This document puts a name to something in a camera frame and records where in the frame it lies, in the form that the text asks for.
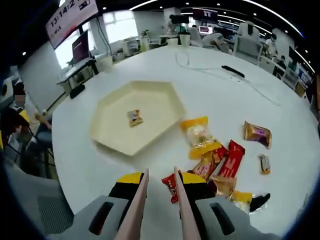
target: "display screen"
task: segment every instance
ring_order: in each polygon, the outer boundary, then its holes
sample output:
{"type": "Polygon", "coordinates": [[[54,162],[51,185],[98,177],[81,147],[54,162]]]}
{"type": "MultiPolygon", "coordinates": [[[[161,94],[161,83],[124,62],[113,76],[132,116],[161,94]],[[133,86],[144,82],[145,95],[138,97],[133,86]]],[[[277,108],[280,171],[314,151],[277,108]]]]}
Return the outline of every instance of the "display screen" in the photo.
{"type": "Polygon", "coordinates": [[[210,22],[217,22],[218,12],[210,9],[202,9],[202,8],[193,8],[192,9],[192,17],[197,20],[207,20],[210,22]]]}
{"type": "Polygon", "coordinates": [[[79,25],[98,13],[96,0],[66,0],[45,25],[56,49],[79,25]]]}
{"type": "Polygon", "coordinates": [[[206,35],[209,35],[209,34],[212,34],[214,31],[213,31],[213,28],[211,26],[199,26],[199,33],[200,34],[206,34],[206,35]]]}
{"type": "Polygon", "coordinates": [[[85,31],[72,44],[73,64],[80,62],[83,59],[89,58],[89,43],[88,31],[85,31]]]}

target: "hexagonal tray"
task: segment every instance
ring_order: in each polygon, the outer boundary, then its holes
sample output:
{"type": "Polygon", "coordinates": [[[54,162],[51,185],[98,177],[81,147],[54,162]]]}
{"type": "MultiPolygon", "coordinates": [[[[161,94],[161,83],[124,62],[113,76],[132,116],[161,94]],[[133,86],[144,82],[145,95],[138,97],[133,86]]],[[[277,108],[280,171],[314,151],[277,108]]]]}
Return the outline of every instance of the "hexagonal tray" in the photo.
{"type": "Polygon", "coordinates": [[[170,82],[132,81],[103,97],[91,120],[93,140],[133,156],[179,121],[186,110],[170,82]],[[130,127],[128,112],[143,123],[130,127]]]}

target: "red snack wrapper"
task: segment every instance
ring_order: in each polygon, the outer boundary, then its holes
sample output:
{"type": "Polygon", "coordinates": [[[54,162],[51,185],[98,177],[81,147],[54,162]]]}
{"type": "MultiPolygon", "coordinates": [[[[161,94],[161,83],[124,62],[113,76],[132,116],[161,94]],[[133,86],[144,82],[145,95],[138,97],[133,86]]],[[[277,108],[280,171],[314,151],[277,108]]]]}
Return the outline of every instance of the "red snack wrapper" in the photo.
{"type": "Polygon", "coordinates": [[[237,174],[242,157],[245,155],[246,150],[235,141],[229,142],[229,155],[224,162],[218,175],[234,178],[237,174]]]}
{"type": "Polygon", "coordinates": [[[172,173],[170,176],[165,177],[162,179],[162,182],[167,185],[169,188],[172,197],[171,197],[171,203],[175,204],[178,202],[178,194],[177,194],[177,185],[176,185],[176,180],[175,180],[175,174],[172,173]]]}
{"type": "Polygon", "coordinates": [[[224,156],[226,156],[227,154],[228,150],[224,146],[222,146],[212,151],[212,159],[216,164],[218,164],[222,160],[222,158],[224,158],[224,156]]]}
{"type": "Polygon", "coordinates": [[[213,160],[211,152],[207,152],[202,156],[201,161],[192,170],[194,174],[199,175],[204,180],[207,180],[215,170],[216,164],[213,160]]]}

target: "white cable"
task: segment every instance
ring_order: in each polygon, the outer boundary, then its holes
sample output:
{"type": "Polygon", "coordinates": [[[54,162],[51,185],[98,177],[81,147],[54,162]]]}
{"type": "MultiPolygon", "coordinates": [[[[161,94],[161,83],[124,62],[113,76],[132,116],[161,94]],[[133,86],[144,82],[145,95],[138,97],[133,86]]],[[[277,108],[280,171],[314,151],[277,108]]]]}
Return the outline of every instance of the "white cable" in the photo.
{"type": "MultiPolygon", "coordinates": [[[[220,78],[220,79],[224,79],[224,80],[228,80],[228,78],[224,78],[224,77],[221,77],[221,76],[218,76],[218,75],[215,75],[215,74],[212,74],[211,72],[206,72],[204,70],[218,70],[218,71],[223,71],[223,72],[226,72],[224,71],[222,68],[195,68],[195,67],[187,67],[190,65],[190,58],[189,58],[189,54],[187,52],[185,52],[186,54],[186,57],[187,57],[187,63],[186,65],[182,65],[179,61],[178,61],[178,53],[176,52],[175,53],[175,61],[176,63],[182,67],[182,68],[185,68],[185,69],[191,69],[191,70],[194,70],[194,71],[197,71],[197,72],[201,72],[201,73],[205,73],[205,74],[209,74],[211,76],[214,76],[214,77],[217,77],[217,78],[220,78]]],[[[249,80],[243,78],[243,77],[240,77],[239,75],[235,74],[234,75],[235,77],[237,77],[238,79],[240,79],[241,81],[243,81],[245,84],[247,84],[249,87],[251,87],[252,89],[254,89],[257,93],[259,93],[262,97],[264,97],[265,99],[267,99],[269,102],[273,103],[274,105],[280,107],[281,105],[277,102],[277,101],[274,101],[272,100],[271,98],[269,98],[268,96],[266,96],[265,94],[263,94],[261,91],[259,91],[258,89],[256,89],[254,86],[253,86],[253,83],[250,82],[249,80]]]]}

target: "computer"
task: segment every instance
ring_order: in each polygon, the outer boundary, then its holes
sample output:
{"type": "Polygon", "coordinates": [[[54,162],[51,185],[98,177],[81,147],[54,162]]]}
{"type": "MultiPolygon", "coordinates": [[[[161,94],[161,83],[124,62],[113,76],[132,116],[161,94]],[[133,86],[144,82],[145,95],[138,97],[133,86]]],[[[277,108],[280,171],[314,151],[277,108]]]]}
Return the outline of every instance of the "computer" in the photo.
{"type": "Polygon", "coordinates": [[[199,26],[199,33],[210,35],[214,32],[213,28],[211,26],[199,26]]]}
{"type": "Polygon", "coordinates": [[[90,57],[88,31],[85,31],[72,44],[73,64],[90,57]]]}

